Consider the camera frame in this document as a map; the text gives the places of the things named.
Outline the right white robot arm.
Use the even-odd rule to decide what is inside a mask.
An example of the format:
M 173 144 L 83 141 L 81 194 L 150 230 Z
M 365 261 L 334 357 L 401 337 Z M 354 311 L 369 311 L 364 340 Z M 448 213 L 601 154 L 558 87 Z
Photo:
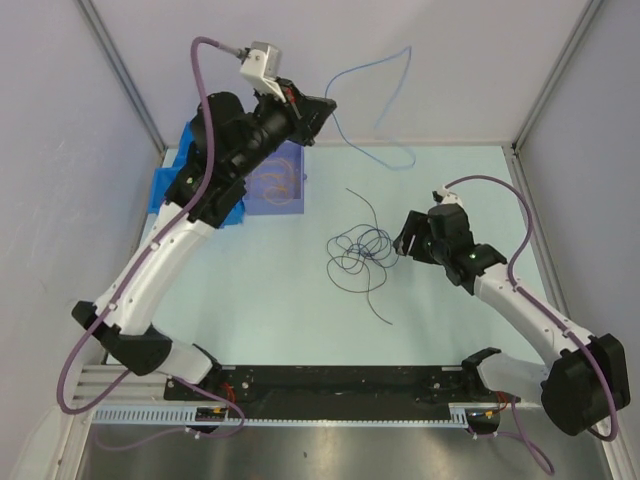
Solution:
M 576 436 L 630 403 L 625 350 L 611 334 L 597 336 L 528 292 L 494 247 L 475 242 L 465 210 L 456 203 L 428 212 L 412 210 L 393 242 L 396 253 L 438 265 L 463 288 L 512 325 L 540 362 L 513 358 L 496 348 L 470 357 L 463 393 L 484 401 L 495 391 L 540 405 L 562 432 Z

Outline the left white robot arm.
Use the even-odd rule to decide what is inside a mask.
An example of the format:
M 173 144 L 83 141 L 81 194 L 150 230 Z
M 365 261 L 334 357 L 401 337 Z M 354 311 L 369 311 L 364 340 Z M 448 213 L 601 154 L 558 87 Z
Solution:
M 155 311 L 189 257 L 219 229 L 246 193 L 246 179 L 283 143 L 310 146 L 335 100 L 306 96 L 279 78 L 284 98 L 260 94 L 251 112 L 230 92 L 208 96 L 190 127 L 194 145 L 167 189 L 152 230 L 112 286 L 80 301 L 73 318 L 138 376 L 160 372 L 186 381 L 197 398 L 221 387 L 217 361 L 204 349 L 161 333 Z

